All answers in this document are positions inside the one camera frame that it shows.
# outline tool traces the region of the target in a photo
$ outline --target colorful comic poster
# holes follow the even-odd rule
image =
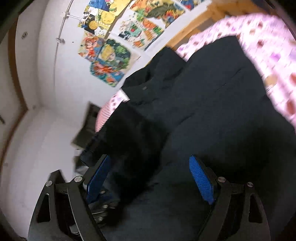
[[[131,0],[91,0],[89,6],[99,8],[118,16]]]
[[[93,76],[115,87],[138,58],[121,43],[107,39],[97,60],[91,63],[90,71]]]
[[[187,9],[192,10],[197,5],[202,3],[204,0],[177,0],[177,1],[180,2],[182,5],[184,5]]]
[[[80,19],[78,27],[99,36],[105,37],[115,16],[110,12],[87,6],[84,10],[84,16]]]
[[[112,33],[129,42],[134,48],[146,50],[163,33],[163,29],[127,9],[116,22]]]
[[[84,31],[84,36],[78,50],[78,54],[91,61],[96,61],[99,53],[105,43],[105,39],[100,38],[88,31]]]
[[[184,13],[184,9],[171,0],[136,0],[131,10],[152,22],[152,19],[161,19],[166,28]]]

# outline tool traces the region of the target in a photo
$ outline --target wooden door frame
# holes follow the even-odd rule
[[[27,107],[27,104],[20,86],[18,74],[17,74],[17,65],[16,65],[16,57],[15,57],[15,36],[16,36],[16,30],[17,30],[17,20],[18,18],[16,19],[16,21],[13,23],[10,30],[8,31],[8,61],[9,61],[9,68],[10,68],[12,82],[15,88],[17,98],[19,99],[19,102],[20,102],[20,112],[16,121],[14,122],[14,124],[12,125],[8,133],[8,137],[6,141],[4,142],[2,155],[0,156],[0,177],[2,173],[3,163],[5,160],[9,145],[13,138],[13,135],[17,127],[19,126],[21,120],[23,119],[23,117],[28,111],[28,107]]]

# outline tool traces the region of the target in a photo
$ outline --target black object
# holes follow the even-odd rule
[[[270,240],[267,218],[253,183],[230,183],[224,177],[218,178],[212,169],[195,156],[190,159],[198,163],[195,180],[200,192],[203,194],[203,191],[209,191],[206,190],[209,183],[205,183],[208,180],[216,199],[198,241]]]
[[[102,163],[105,158],[102,157],[98,162]],[[203,170],[211,183],[220,187],[220,190],[216,204],[198,240],[268,241],[267,219],[254,188],[229,183],[227,180],[220,183],[213,173],[209,174],[210,169],[204,167]],[[59,170],[51,173],[37,201],[30,223],[28,241],[105,240],[83,198],[85,195],[83,185],[89,183],[91,179],[78,176],[71,182],[65,183]],[[233,196],[240,195],[243,195],[240,199],[242,202],[233,202]],[[259,220],[258,216],[252,217],[252,205],[260,212]]]
[[[92,167],[107,153],[112,161],[108,181],[121,200],[145,189],[159,166],[166,132],[147,121],[126,103],[121,103],[80,155]]]
[[[100,107],[90,103],[87,111],[87,115],[84,119],[84,124],[77,136],[72,141],[73,144],[79,146],[81,149],[85,149],[87,143],[90,142],[95,134],[96,118],[100,111]]]
[[[145,68],[128,77],[122,89],[130,98],[126,104],[168,133],[157,182],[165,183],[166,188],[173,186],[172,193],[180,191],[179,185],[184,185],[186,193],[194,193],[183,163],[196,153],[230,182],[254,180],[272,239],[283,230],[296,211],[295,130],[274,109],[262,78],[235,36],[204,46],[187,63],[164,48]],[[169,172],[175,174],[174,179],[169,178]],[[147,193],[142,206],[154,198],[154,192]],[[161,213],[167,206],[196,208],[194,203],[186,203],[187,199],[178,199],[177,194],[163,196],[155,209]],[[197,221],[201,215],[194,211],[195,215],[183,212],[180,216],[196,216]]]

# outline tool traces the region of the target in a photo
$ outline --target black fabric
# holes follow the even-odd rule
[[[143,176],[136,190],[144,192],[125,207],[121,222],[102,228],[107,240],[196,239],[209,205],[190,173],[192,154],[231,182],[252,181],[272,238],[283,229],[296,210],[295,131],[274,110],[261,77],[235,37],[203,47],[187,63],[164,48],[127,78],[122,89],[130,101],[121,103],[99,132],[111,147],[108,154],[123,160],[116,169],[123,173],[121,179],[111,173],[108,181],[119,193],[129,193],[132,189],[121,183],[141,180],[142,164],[155,158],[149,174],[159,163],[160,167],[150,180]],[[143,119],[158,131],[150,134],[128,124],[134,114],[136,122]],[[121,118],[128,121],[116,127]]]

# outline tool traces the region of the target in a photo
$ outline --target white wall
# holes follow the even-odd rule
[[[113,88],[90,74],[90,63],[77,54],[84,31],[77,27],[79,22],[77,19],[69,18],[66,20],[61,35],[65,39],[65,43],[59,44],[57,49],[55,38],[58,37],[62,23],[62,12],[67,9],[69,2],[70,0],[50,0],[47,5],[39,36],[38,76],[41,102],[75,125],[81,125],[88,102],[101,107],[121,87],[123,81]],[[89,0],[74,1],[70,14],[81,17],[88,2]],[[211,1],[207,0],[193,11],[187,11],[186,14],[183,14],[171,24],[146,52],[140,51],[142,57],[126,74],[126,77],[144,67],[151,57],[188,25],[192,19],[204,12],[206,6],[210,3]],[[54,73],[56,49],[57,58]]]
[[[78,129],[47,109],[29,111],[8,149],[3,165],[0,205],[16,233],[27,237],[31,217],[50,172],[74,177],[70,145]]]
[[[37,50],[39,30],[49,0],[34,1],[19,16],[15,37],[17,73],[28,109],[38,107]]]
[[[0,44],[0,115],[5,125],[0,122],[0,157],[10,130],[16,122],[21,106],[13,85],[8,63],[8,34]]]

